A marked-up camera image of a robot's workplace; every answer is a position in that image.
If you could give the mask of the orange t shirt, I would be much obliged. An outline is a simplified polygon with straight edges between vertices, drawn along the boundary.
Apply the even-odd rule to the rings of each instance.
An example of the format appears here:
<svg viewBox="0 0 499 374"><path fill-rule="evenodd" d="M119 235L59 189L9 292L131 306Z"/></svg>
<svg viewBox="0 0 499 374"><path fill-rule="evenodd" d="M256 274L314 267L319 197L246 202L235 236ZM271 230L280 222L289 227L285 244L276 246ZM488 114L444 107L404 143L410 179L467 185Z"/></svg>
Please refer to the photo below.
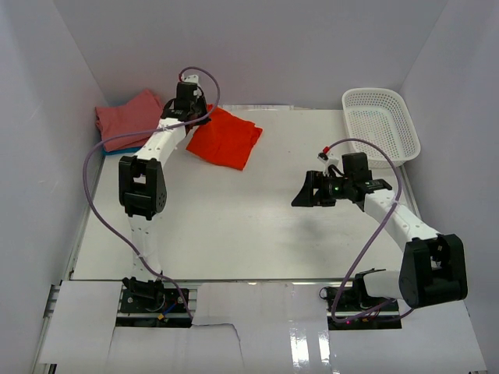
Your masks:
<svg viewBox="0 0 499 374"><path fill-rule="evenodd" d="M197 128L186 150L208 163L242 171L262 133L253 122L216 107L211 121Z"/></svg>

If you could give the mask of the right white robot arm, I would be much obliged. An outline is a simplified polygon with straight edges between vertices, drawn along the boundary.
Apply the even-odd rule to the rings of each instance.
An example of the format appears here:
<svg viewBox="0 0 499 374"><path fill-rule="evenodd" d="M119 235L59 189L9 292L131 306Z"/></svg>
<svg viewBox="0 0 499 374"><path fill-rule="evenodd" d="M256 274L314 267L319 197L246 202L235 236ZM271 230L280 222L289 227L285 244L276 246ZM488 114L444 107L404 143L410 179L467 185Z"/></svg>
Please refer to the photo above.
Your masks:
<svg viewBox="0 0 499 374"><path fill-rule="evenodd" d="M353 304L371 310L382 298L400 299L413 309L463 300L468 295L465 251L455 234L443 235L400 203L397 192L375 179L364 153L337 159L319 153L323 171L308 171L293 207L333 207L349 200L379 223L402 251L399 270L367 270L354 276Z"/></svg>

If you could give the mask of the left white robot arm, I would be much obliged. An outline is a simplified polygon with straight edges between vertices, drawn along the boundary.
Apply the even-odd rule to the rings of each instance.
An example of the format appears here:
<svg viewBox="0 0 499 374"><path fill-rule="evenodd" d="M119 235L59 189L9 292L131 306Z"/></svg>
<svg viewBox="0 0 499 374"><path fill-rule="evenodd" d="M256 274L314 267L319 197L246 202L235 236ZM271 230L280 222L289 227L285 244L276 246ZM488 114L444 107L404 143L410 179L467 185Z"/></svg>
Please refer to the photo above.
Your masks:
<svg viewBox="0 0 499 374"><path fill-rule="evenodd" d="M128 216L135 246L132 276L122 282L149 311L158 310L165 301L159 280L160 226L167 203L165 164L194 127L184 123L206 113L207 102L199 77L182 77L177 83L176 97L164 106L158 123L160 131L151 135L134 155L123 156L119 161L119 202Z"/></svg>

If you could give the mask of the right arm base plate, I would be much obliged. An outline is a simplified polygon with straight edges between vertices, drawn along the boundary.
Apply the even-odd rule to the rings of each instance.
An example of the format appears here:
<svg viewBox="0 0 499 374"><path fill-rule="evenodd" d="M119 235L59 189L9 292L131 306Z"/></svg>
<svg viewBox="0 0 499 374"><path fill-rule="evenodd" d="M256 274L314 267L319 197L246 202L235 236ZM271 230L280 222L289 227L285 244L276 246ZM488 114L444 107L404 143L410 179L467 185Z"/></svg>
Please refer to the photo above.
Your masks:
<svg viewBox="0 0 499 374"><path fill-rule="evenodd" d="M337 318L354 316L387 300L386 298L369 296L363 279L367 274L381 271L385 271L385 269L371 269L357 273L354 276L352 285L346 287L339 298L335 312ZM327 311L330 314L327 318L329 330L388 330L402 328L402 322L399 319L399 307L396 301L376 312L362 316L360 319L345 323L335 322L332 319L332 306L337 293L338 289L334 287L322 287L319 291L319 298L327 303Z"/></svg>

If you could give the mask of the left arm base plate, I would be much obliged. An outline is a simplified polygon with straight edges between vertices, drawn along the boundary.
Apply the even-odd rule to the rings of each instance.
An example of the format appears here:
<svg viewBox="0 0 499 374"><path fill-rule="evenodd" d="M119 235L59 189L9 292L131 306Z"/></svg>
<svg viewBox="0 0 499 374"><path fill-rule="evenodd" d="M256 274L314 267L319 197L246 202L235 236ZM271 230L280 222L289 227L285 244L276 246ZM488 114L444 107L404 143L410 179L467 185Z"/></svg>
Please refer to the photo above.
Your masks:
<svg viewBox="0 0 499 374"><path fill-rule="evenodd" d="M139 295L122 287L115 325L136 328L183 328L192 326L186 307L189 305L189 289L182 288L182 296L176 288L154 291L152 297Z"/></svg>

